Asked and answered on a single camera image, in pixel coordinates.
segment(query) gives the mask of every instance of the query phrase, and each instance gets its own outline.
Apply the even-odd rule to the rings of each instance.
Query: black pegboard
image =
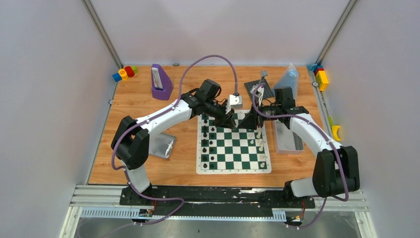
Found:
[[[255,80],[255,81],[252,81],[252,82],[244,83],[245,88],[247,89],[248,95],[251,98],[251,101],[252,101],[252,93],[251,93],[252,86],[258,85],[259,82],[260,82],[259,80]],[[263,79],[262,80],[262,83],[265,84],[265,87],[264,87],[264,95],[262,96],[262,99],[273,98],[274,97],[274,94],[271,91],[270,85],[267,83],[267,80],[266,79]]]

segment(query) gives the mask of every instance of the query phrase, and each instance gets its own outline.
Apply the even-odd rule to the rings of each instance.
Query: wooden tabletop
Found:
[[[244,83],[260,78],[260,71],[266,70],[266,78],[273,86],[281,77],[286,67],[237,66],[238,91],[243,98],[243,108],[251,108],[251,100]],[[164,66],[171,78],[174,89],[169,101],[152,98],[151,73],[149,66],[138,67],[135,77],[118,83],[115,98],[101,138],[99,150],[95,159],[90,184],[126,184],[123,171],[114,171],[111,167],[111,141],[121,119],[127,115],[138,118],[149,115],[172,103],[178,96],[179,80],[186,66]],[[318,125],[322,126],[315,95],[312,89],[306,67],[298,67],[299,87],[297,106],[305,106]],[[187,73],[182,92],[198,88],[205,79],[219,83],[222,93],[219,98],[226,98],[233,93],[233,73],[228,66],[195,66]],[[276,154],[271,122],[266,122],[266,132],[272,172],[270,174],[232,174],[232,175],[199,175],[196,173],[197,154],[197,117],[179,123],[169,128],[165,133],[176,136],[177,141],[168,160],[149,156],[146,161],[146,171],[153,185],[207,185],[207,186],[255,186],[283,187],[284,183],[293,179],[312,176],[315,157],[305,145],[300,155]]]

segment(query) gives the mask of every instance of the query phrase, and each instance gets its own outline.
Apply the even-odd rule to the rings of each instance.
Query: green and white chessboard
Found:
[[[240,123],[249,110],[236,110]],[[214,126],[214,118],[198,116],[197,173],[266,174],[271,172],[265,126],[259,130]]]

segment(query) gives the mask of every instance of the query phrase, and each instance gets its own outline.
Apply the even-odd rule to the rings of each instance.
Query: white wall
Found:
[[[0,237],[55,238],[116,66],[79,0],[2,1],[0,35]]]
[[[124,64],[273,65],[315,62],[348,0],[92,2]]]
[[[324,61],[380,238],[420,237],[420,1],[362,0]]]

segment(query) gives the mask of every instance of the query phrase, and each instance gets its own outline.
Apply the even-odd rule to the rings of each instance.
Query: blue toy block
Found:
[[[115,80],[116,82],[118,82],[118,81],[121,81],[121,80],[122,80],[122,78],[121,78],[121,76],[119,75],[119,73],[115,73],[115,74],[113,74],[113,75],[112,75],[112,77],[114,78],[114,80]]]
[[[313,72],[316,69],[317,66],[318,65],[316,63],[308,64],[308,65],[306,65],[306,68],[308,69],[309,72]]]

